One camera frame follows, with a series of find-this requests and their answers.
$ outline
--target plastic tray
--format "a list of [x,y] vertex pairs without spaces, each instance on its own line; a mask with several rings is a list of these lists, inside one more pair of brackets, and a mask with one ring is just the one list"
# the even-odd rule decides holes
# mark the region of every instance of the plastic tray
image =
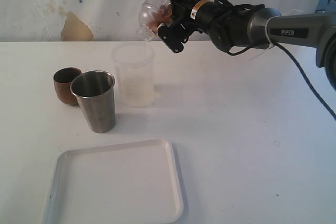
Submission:
[[164,224],[182,211],[172,145],[151,140],[63,153],[43,223]]

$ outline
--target tabletop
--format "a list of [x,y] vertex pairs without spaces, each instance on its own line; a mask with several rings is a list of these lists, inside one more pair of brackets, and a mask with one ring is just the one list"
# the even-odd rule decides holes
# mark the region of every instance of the tabletop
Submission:
[[[175,151],[178,224],[336,222],[335,121],[287,55],[274,48],[230,57],[210,41],[190,41],[175,55],[151,42],[154,102],[129,108],[116,86],[117,124],[97,134],[78,106],[57,99],[52,76],[64,67],[114,74],[118,43],[0,43],[0,223],[41,222],[62,152],[157,138]],[[287,48],[335,110],[316,51]]]

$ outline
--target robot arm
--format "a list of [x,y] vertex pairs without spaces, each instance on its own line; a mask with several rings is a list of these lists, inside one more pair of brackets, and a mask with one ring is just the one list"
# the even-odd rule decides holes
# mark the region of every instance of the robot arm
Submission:
[[316,65],[325,67],[336,89],[336,13],[281,16],[264,5],[233,5],[228,0],[170,0],[169,22],[150,29],[174,52],[198,31],[229,53],[231,47],[266,49],[269,40],[317,49]]

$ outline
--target clear plastic cup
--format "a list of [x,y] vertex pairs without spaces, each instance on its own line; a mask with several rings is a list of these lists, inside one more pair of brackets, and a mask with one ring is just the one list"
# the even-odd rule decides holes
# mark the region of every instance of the clear plastic cup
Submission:
[[140,108],[154,100],[154,56],[147,42],[126,42],[113,49],[112,59],[124,104]]

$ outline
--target brown cup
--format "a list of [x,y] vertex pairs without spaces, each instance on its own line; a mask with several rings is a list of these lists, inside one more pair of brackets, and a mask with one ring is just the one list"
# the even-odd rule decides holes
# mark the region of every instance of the brown cup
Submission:
[[58,99],[67,105],[78,104],[76,97],[70,91],[71,82],[82,74],[78,68],[63,68],[54,74],[54,86]]

